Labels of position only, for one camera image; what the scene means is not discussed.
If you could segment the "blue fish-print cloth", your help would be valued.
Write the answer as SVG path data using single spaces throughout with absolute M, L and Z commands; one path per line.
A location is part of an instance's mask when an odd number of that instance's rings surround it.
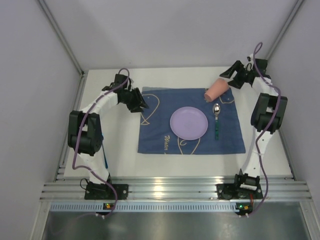
M 140 117 L 138 152 L 169 155 L 231 155 L 246 152 L 240 121 L 232 90 L 212 102 L 205 100 L 204 88 L 143 87 L 142 96 L 148 104 Z M 220 105 L 219 140 L 215 140 L 213 106 Z M 208 120 L 207 132 L 196 140 L 184 140 L 171 130 L 171 115 L 179 108 L 194 107 Z

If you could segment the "spoon with green handle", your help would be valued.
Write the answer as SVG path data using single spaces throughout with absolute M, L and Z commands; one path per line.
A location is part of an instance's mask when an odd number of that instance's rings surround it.
M 215 140 L 219 140 L 219 129 L 220 129 L 219 114 L 221 112 L 220 105 L 218 103 L 215 103 L 212 108 L 212 111 L 215 117 L 215 129 L 214 129 Z

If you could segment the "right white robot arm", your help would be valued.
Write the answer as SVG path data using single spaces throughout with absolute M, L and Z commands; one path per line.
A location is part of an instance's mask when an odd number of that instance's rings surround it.
M 258 93 L 250 124 L 253 136 L 247 160 L 240 169 L 240 174 L 256 179 L 264 171 L 262 159 L 274 133 L 282 125 L 288 98 L 282 96 L 279 88 L 273 85 L 271 77 L 266 74 L 268 61 L 265 59 L 248 58 L 243 64 L 237 60 L 228 70 L 219 76 L 230 79 L 228 85 L 241 89 L 245 83 Z

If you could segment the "purple plastic plate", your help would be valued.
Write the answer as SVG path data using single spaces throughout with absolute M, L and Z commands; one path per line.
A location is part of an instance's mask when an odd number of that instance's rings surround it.
M 208 119 L 198 108 L 185 106 L 177 109 L 170 117 L 170 128 L 180 139 L 193 141 L 201 138 L 208 130 Z

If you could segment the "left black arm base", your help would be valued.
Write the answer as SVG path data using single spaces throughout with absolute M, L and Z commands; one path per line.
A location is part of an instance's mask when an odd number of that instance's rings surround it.
M 89 181 L 86 178 L 80 180 L 80 187 L 85 190 L 85 200 L 115 200 L 116 195 L 118 200 L 126 200 L 129 194 L 128 184 L 112 183 L 109 177 L 107 182 L 114 188 L 116 194 L 111 187 L 102 183 L 97 184 Z

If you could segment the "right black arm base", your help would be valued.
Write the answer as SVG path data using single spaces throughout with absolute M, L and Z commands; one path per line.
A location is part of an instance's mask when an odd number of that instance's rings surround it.
M 240 169 L 234 176 L 233 183 L 219 183 L 216 185 L 219 200 L 249 200 L 262 199 L 263 193 L 260 185 L 260 176 L 253 177 L 243 173 Z

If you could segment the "blue plastic fork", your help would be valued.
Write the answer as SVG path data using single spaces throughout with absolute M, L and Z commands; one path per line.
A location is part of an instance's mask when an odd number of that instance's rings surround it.
M 105 165 L 105 169 L 108 169 L 109 166 L 108 166 L 108 161 L 107 161 L 107 157 L 106 157 L 106 152 L 105 152 L 105 148 L 104 148 L 104 144 L 103 144 L 103 141 L 104 141 L 104 135 L 103 135 L 103 133 L 101 134 L 101 136 L 102 136 L 101 148 L 102 148 L 102 153 L 103 153 L 104 165 Z

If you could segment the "aluminium frame rail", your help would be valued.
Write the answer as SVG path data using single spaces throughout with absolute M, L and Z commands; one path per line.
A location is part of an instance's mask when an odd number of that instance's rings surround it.
M 44 184 L 41 201 L 82 201 L 85 182 L 79 177 L 57 179 Z M 129 201 L 216 201 L 218 184 L 233 183 L 233 177 L 115 177 L 116 184 L 128 185 Z M 304 181 L 290 177 L 271 177 L 260 181 L 262 191 L 268 192 L 269 202 L 311 201 L 312 196 Z

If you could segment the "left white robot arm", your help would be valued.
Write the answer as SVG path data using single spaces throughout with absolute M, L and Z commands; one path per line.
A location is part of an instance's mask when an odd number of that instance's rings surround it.
M 105 164 L 101 121 L 118 104 L 126 105 L 132 113 L 142 113 L 149 107 L 137 87 L 105 87 L 88 106 L 69 114 L 67 144 L 74 150 L 71 167 L 87 170 L 94 184 L 105 184 L 110 176 Z

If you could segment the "orange plastic cup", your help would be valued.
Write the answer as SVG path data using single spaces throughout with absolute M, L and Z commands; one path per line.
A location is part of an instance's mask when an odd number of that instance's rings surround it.
M 217 78 L 215 82 L 205 91 L 204 98 L 207 102 L 213 102 L 224 94 L 229 88 L 228 82 L 222 78 Z

